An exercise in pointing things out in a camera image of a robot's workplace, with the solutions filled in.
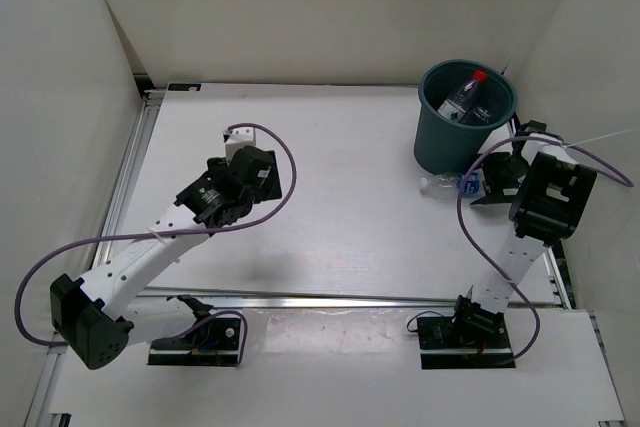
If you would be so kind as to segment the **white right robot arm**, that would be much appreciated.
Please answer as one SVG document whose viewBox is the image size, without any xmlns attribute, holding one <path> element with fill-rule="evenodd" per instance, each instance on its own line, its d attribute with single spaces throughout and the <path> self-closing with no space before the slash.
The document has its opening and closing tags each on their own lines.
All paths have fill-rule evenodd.
<svg viewBox="0 0 640 427">
<path fill-rule="evenodd" d="M 490 271 L 456 301 L 449 334 L 470 347 L 499 331 L 511 295 L 535 261 L 576 230 L 597 172 L 574 160 L 561 137 L 529 121 L 516 135 L 476 156 L 463 180 L 480 171 L 488 194 L 482 205 L 506 203 L 511 227 Z"/>
</svg>

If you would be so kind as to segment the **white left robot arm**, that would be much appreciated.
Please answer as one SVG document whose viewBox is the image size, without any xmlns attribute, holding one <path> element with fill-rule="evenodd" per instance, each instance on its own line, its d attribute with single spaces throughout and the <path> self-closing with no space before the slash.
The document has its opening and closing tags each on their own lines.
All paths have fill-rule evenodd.
<svg viewBox="0 0 640 427">
<path fill-rule="evenodd" d="M 230 226 L 254 205 L 282 196 L 274 151 L 240 148 L 230 160 L 211 158 L 208 169 L 181 191 L 155 222 L 150 236 L 134 240 L 109 262 L 50 287 L 52 324 L 91 370 L 142 342 L 188 347 L 206 342 L 212 307 L 190 295 L 163 299 L 139 293 L 181 256 Z"/>
</svg>

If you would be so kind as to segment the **red label plastic bottle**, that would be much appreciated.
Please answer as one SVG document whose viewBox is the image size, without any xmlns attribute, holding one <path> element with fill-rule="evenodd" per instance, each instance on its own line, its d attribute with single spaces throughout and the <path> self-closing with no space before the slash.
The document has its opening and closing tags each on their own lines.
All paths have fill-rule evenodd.
<svg viewBox="0 0 640 427">
<path fill-rule="evenodd" d="M 487 79 L 488 74 L 486 72 L 475 70 L 469 80 L 447 95 L 438 107 L 437 113 L 450 121 L 461 122 L 474 107 L 479 92 Z"/>
</svg>

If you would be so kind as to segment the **clear bottle light blue label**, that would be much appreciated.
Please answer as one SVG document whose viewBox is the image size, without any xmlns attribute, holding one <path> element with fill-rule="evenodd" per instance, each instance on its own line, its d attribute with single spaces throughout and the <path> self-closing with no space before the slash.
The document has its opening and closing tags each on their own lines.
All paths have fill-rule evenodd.
<svg viewBox="0 0 640 427">
<path fill-rule="evenodd" d="M 430 174 L 420 179 L 419 191 L 423 196 L 437 200 L 455 200 L 463 190 L 464 198 L 478 198 L 484 194 L 483 177 L 472 172 L 466 182 L 464 174 Z"/>
</svg>

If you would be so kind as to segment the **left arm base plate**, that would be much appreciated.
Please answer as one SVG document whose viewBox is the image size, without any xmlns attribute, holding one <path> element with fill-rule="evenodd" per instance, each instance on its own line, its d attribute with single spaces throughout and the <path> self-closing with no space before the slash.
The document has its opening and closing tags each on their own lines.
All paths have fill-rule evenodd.
<svg viewBox="0 0 640 427">
<path fill-rule="evenodd" d="M 223 310 L 205 318 L 197 330 L 171 341 L 153 341 L 147 364 L 162 367 L 239 367 L 248 321 L 241 311 Z"/>
</svg>

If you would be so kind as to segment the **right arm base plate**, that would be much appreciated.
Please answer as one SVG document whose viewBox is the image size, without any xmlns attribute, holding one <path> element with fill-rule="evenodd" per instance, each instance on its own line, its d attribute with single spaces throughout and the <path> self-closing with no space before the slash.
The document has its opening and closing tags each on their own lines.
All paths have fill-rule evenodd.
<svg viewBox="0 0 640 427">
<path fill-rule="evenodd" d="M 493 332 L 458 321 L 453 314 L 421 311 L 406 322 L 410 334 L 418 336 L 421 369 L 480 370 L 512 369 L 510 338 L 501 320 Z"/>
</svg>

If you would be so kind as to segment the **black label plastic bottle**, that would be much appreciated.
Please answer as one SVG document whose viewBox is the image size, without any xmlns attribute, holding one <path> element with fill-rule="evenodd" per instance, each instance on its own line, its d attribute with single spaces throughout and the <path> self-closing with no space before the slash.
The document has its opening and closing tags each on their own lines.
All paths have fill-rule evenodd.
<svg viewBox="0 0 640 427">
<path fill-rule="evenodd" d="M 501 109 L 495 103 L 476 103 L 460 120 L 463 125 L 485 126 L 496 122 L 501 116 Z"/>
</svg>

